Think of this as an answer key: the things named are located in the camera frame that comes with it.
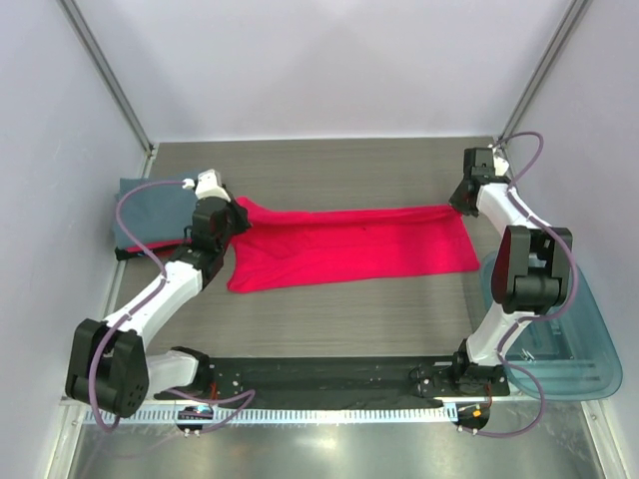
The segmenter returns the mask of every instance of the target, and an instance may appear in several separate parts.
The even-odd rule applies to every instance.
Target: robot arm
[[[547,313],[560,305],[568,293],[568,259],[555,239],[535,223],[552,228],[569,247],[572,234],[568,229],[551,227],[519,198],[516,190],[511,190],[519,204],[517,208],[507,196],[508,182],[507,177],[495,173],[492,149],[468,149],[464,152],[463,180],[450,198],[450,204],[464,215],[487,216],[502,235],[491,278],[492,306],[479,328],[453,354],[450,374],[443,375],[446,385],[457,391],[465,389],[469,394],[481,392],[487,384],[504,382],[499,355],[505,357],[530,323],[521,319]],[[519,327],[500,344],[515,323]],[[421,393],[434,397],[440,384],[428,384]],[[507,385],[504,386],[502,393],[507,394]],[[497,391],[493,388],[494,395],[500,395]]]
[[[109,341],[96,375],[99,407],[121,417],[134,414],[146,397],[173,387],[193,394],[206,392],[212,382],[209,356],[176,347],[166,354],[146,356],[162,326],[189,299],[202,291],[224,263],[232,236],[249,227],[247,212],[222,185],[214,170],[185,180],[184,188],[198,197],[191,240],[180,245],[160,274],[128,304],[104,321],[85,319],[76,329],[66,392],[89,402],[89,366],[107,331],[128,316]]]

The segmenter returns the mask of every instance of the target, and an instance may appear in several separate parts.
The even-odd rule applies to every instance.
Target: metal floor
[[[216,168],[237,196],[281,210],[348,210],[447,202],[463,149],[488,139],[322,140],[165,144],[151,176]],[[485,219],[466,221],[479,258],[498,246]],[[375,279],[252,294],[217,280],[161,330],[150,352],[176,345],[216,356],[449,354],[484,314],[477,273]],[[157,271],[127,264],[119,303]],[[536,401],[495,403],[490,430],[532,420]],[[450,424],[231,427],[175,440],[133,460],[172,426],[126,426],[107,438],[84,426],[71,477],[129,478],[603,478],[578,404],[549,405],[524,436],[473,438]],[[89,468],[83,469],[90,462]]]

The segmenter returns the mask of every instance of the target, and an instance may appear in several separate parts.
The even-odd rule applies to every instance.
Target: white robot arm
[[[104,321],[85,319],[78,326],[67,375],[69,397],[89,401],[89,366],[97,345],[124,316],[128,319],[117,328],[96,375],[101,409],[130,417],[146,397],[166,389],[184,387],[198,395],[210,387],[210,359],[206,354],[176,347],[147,357],[146,350],[173,314],[218,273],[231,237],[245,232],[250,225],[246,210],[235,202],[215,170],[199,174],[197,181],[185,180],[184,188],[194,190],[198,198],[190,241],[172,254],[165,265],[166,276],[160,274]]]

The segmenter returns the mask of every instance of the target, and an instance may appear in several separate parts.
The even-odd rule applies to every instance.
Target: metal pole
[[[104,80],[109,92],[111,92],[113,99],[115,100],[116,104],[120,108],[120,111],[129,123],[129,126],[142,145],[145,153],[147,154],[147,156],[150,156],[153,150],[153,144],[144,131],[144,128],[138,120],[138,117],[136,116],[133,107],[129,103],[129,100],[127,100],[127,96],[122,90],[122,87],[120,86],[118,79],[113,73],[113,70],[111,70],[109,62],[107,62],[107,59],[104,56],[100,45],[98,45],[97,40],[93,36],[93,33],[87,25],[87,22],[84,19],[82,12],[80,12],[80,9],[78,8],[75,0],[58,0],[58,4],[62,7],[62,10],[71,23],[71,26],[84,45],[87,53],[89,54],[89,57],[91,57],[91,60],[98,70],[98,73]]]
[[[583,14],[590,3],[591,0],[572,0],[572,3],[566,10],[557,30],[552,36],[546,51],[543,53],[541,60],[537,64],[532,77],[528,81],[528,85],[526,85],[523,94],[519,98],[517,106],[510,114],[510,118],[508,119],[500,138],[507,137],[515,132],[515,129],[519,126],[521,119],[530,106],[530,103],[539,90],[539,87],[556,62],[559,53],[563,50],[566,43],[568,43],[570,35],[574,31],[579,20],[583,17]]]

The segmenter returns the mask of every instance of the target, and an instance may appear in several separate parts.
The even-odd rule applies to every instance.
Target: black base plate
[[[450,361],[450,356],[212,358],[218,397],[254,389],[250,407],[293,410],[440,407],[435,396],[422,396],[421,372],[443,377]],[[436,397],[483,395],[435,383],[443,389]],[[507,395],[504,384],[493,395]]]

